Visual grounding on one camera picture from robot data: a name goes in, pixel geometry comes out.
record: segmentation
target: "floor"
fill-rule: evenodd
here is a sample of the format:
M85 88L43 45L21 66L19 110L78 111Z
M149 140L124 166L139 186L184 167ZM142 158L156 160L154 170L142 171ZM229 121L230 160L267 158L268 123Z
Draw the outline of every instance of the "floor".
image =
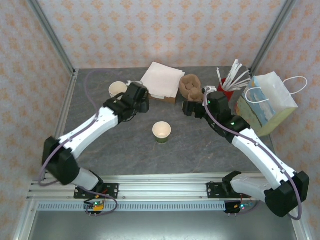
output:
M29 240L296 240L290 218L261 203L249 214L222 211L116 211L88 217L80 211L37 212Z
M218 86L217 67L177 67L185 74L195 74L202 86ZM221 77L226 77L230 67L219 67ZM139 81L147 68L109 68L93 73L88 80L88 92L99 105L110 98L108 88L115 81ZM239 75L246 70L242 67ZM65 131L69 133L80 126L95 111L84 94L84 78L92 69L79 71ZM242 93L232 96L233 109ZM100 176L143 174L186 174L216 172L256 172L257 168L248 158L215 133L203 119L183 114L184 98L177 95L176 104L150 100L148 113L138 114L132 121L123 122L104 133L78 158L81 167ZM155 142L152 127L165 121L171 125L172 133L165 144ZM273 149L270 138L262 141Z

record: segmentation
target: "white paper cup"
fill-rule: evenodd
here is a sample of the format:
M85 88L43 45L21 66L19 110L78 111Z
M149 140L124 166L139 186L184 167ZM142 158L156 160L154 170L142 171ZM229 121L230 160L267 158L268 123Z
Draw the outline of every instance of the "white paper cup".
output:
M127 91L127 85L122 81L115 81L109 87L109 94L111 98L113 98L114 96L120 93L125 93L126 91Z
M159 121L152 128L155 140L159 144L164 144L168 141L169 135L171 134L171 126L165 121Z

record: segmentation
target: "red cup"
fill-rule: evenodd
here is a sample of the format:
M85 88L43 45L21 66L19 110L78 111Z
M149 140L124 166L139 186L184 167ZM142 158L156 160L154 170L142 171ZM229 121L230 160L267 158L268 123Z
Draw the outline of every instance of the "red cup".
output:
M223 92L224 95L226 96L226 98L228 99L228 101L230 101L232 95L234 94L234 91L225 91L222 89L221 84L219 84L218 88L217 88L218 92Z

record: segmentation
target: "paper bag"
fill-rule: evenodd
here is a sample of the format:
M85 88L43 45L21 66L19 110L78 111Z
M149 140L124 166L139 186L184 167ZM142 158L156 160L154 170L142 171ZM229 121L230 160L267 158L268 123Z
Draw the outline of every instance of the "paper bag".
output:
M290 93L284 82L294 78L304 78L306 85ZM302 76L285 81L282 82L275 72L254 76L236 104L236 113L251 125L259 137L270 134L298 108L292 95L302 91L308 84Z

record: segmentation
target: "patterned wallpaper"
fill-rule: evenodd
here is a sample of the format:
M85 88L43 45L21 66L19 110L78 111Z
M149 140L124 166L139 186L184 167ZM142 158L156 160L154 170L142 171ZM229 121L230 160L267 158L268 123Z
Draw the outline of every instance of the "patterned wallpaper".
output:
M26 0L0 1L0 239L11 240L70 76Z
M285 0L40 0L75 68L250 66Z
M273 132L278 156L310 177L306 200L309 224L320 236L320 5L299 0L278 34L259 74L275 71L282 80L304 76L308 86L292 97L299 108ZM295 92L305 84L293 79L285 85Z

